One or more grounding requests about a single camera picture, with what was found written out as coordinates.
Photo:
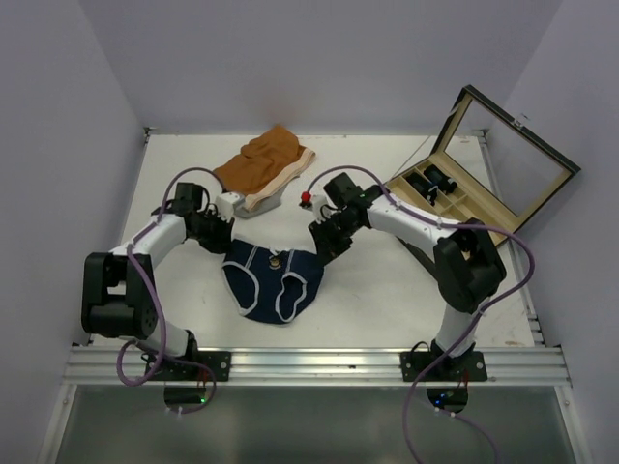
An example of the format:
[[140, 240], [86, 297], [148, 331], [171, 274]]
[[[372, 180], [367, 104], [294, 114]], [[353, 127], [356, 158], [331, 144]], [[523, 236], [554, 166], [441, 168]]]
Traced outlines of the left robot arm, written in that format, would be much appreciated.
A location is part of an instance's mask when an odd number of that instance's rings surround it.
[[191, 331], [162, 315], [154, 271], [187, 240], [213, 254], [231, 245], [234, 212], [244, 197], [224, 191], [211, 198], [194, 183], [179, 183], [149, 222], [125, 243], [108, 252], [93, 252], [84, 262], [81, 326], [89, 334], [135, 340], [149, 351], [163, 352], [166, 366], [179, 379], [194, 377], [201, 357]]

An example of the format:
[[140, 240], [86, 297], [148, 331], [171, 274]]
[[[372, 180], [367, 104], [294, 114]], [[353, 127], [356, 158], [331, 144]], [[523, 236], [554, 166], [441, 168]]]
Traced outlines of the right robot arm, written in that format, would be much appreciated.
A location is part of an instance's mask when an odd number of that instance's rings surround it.
[[325, 265], [350, 249], [363, 227], [392, 235], [430, 260], [446, 304], [430, 366], [439, 378], [455, 378], [475, 344], [481, 308], [507, 274], [487, 226], [475, 218], [458, 222], [425, 212], [380, 183], [360, 188], [345, 173], [328, 182], [322, 195], [304, 191], [300, 207], [314, 214], [309, 232]]

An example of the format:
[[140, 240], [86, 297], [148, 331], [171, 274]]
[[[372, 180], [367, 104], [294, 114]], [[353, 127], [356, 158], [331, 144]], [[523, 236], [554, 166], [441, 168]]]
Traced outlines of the navy blue underwear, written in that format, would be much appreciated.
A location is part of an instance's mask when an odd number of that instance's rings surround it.
[[239, 314], [253, 322], [290, 324], [318, 293], [324, 267], [304, 250], [273, 250], [234, 240], [221, 263]]

